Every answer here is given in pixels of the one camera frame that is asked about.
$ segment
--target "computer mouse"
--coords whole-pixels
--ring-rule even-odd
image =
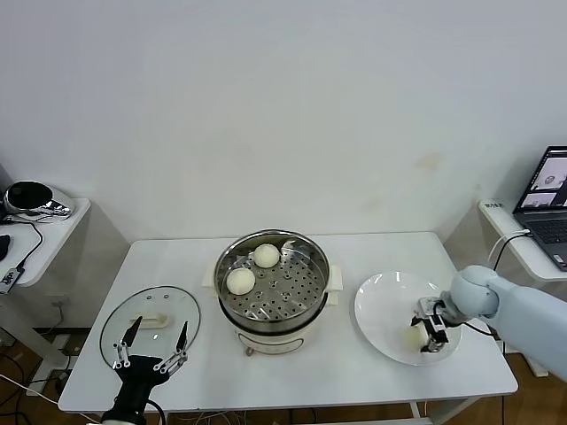
[[[0,236],[0,261],[2,261],[6,255],[8,255],[8,247],[10,246],[10,236],[1,235]]]

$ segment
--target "white table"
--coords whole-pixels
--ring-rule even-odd
[[[483,199],[478,203],[480,212],[494,230],[502,236],[524,227],[512,215],[516,202],[510,199]],[[525,271],[540,282],[565,282],[567,272],[559,270],[546,253],[530,237],[518,237],[508,247]]]
[[[245,355],[218,300],[201,287],[207,266],[232,239],[134,243],[82,348],[59,408],[85,413],[103,412],[113,405],[120,380],[100,355],[101,330],[125,298],[159,285],[191,292],[202,314],[189,361],[152,392],[152,399],[168,412],[456,399],[432,413],[433,422],[442,423],[478,398],[517,390],[516,379],[495,341],[468,328],[463,329],[458,350],[431,367],[411,367],[385,357],[356,328],[353,297],[373,274],[404,270],[443,289],[449,287],[455,270],[433,233],[313,238],[330,262],[343,269],[344,291],[338,305],[323,310],[314,338],[296,352],[281,356],[255,353],[251,357]]]
[[[43,235],[43,243],[26,261],[26,270],[16,283],[17,286],[29,287],[42,278],[47,267],[89,210],[90,201],[88,199],[75,199],[74,201],[76,209],[68,219],[55,223],[35,224]],[[12,238],[8,255],[0,261],[0,277],[2,277],[9,269],[16,267],[34,248],[39,236],[31,226],[25,224],[0,225],[0,235],[10,235]],[[34,380],[46,379],[52,370],[65,368],[68,357],[64,356],[59,349],[65,346],[68,336],[58,336],[53,344],[50,344],[34,331],[26,313],[10,300],[10,293],[0,296],[0,307],[2,307],[0,326],[44,360],[37,369]],[[45,382],[37,382],[32,384],[32,388],[41,391],[44,385]]]
[[[20,287],[31,286],[39,281],[68,237],[73,233],[85,213],[90,208],[88,199],[74,199],[76,209],[68,219],[55,223],[36,223],[43,235],[43,243],[26,261],[26,272],[20,277]],[[12,240],[5,259],[0,261],[0,276],[18,265],[26,254],[34,248],[39,236],[27,224],[0,225],[0,235],[9,235]]]

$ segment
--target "white shelf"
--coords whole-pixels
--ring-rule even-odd
[[[524,229],[512,215],[515,206],[516,202],[510,199],[483,199],[478,203],[478,208],[499,235]],[[559,270],[530,237],[518,237],[508,246],[534,279],[541,282],[567,281],[567,272]]]
[[[90,208],[88,199],[75,199],[77,207],[71,217],[55,223],[38,223],[37,229],[43,235],[43,243],[26,261],[26,271],[20,277],[18,286],[31,286],[43,276],[45,270],[55,258],[67,238],[79,224],[82,217]],[[28,252],[34,248],[39,236],[31,226],[25,224],[10,224],[0,226],[0,235],[10,235],[8,255],[0,261],[0,278],[8,270],[20,263]]]

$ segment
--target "pot handle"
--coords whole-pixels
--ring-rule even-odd
[[[339,266],[330,267],[329,283],[325,292],[329,295],[327,296],[326,305],[337,305],[338,304],[338,293],[343,290],[343,272]]]
[[[214,268],[216,267],[216,263],[211,263],[208,265],[205,271],[205,275],[203,276],[203,281],[201,282],[201,286],[205,288],[211,297],[217,298],[216,290],[214,289]]]

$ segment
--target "wooden floor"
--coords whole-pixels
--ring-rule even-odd
[[[82,346],[84,336],[73,336],[67,345],[70,352],[77,353]],[[29,375],[37,362],[38,357],[22,344],[16,343],[13,347],[2,349],[0,352],[16,359]],[[508,362],[516,375],[519,390],[516,394],[504,398],[505,425],[567,425],[567,384],[550,376],[536,378],[526,365],[524,358],[519,354],[507,356]],[[20,381],[18,369],[6,358],[0,359],[0,373]],[[0,403],[14,392],[15,386],[0,380]],[[58,394],[54,382],[48,382],[44,394],[57,399]],[[0,425],[27,425],[25,419],[19,416],[18,422],[14,415],[5,415],[15,410],[17,397],[0,406]],[[502,398],[485,398],[468,408],[447,425],[501,425]],[[428,410],[435,408],[435,403],[428,404]],[[23,396],[19,402],[19,410],[24,413],[31,425],[84,425],[86,420],[79,415],[62,413],[55,405],[38,398]],[[229,414],[229,421],[237,425],[235,414]],[[326,407],[317,409],[294,409],[272,411],[249,411],[246,413],[248,425],[289,425],[298,423],[325,423],[338,421],[370,421],[376,419],[401,419],[411,416],[408,405],[387,406],[346,406]],[[197,414],[187,413],[171,415],[169,424],[194,425]],[[147,415],[148,425],[157,425],[157,415]],[[217,416],[212,418],[213,425],[228,425],[225,418]]]

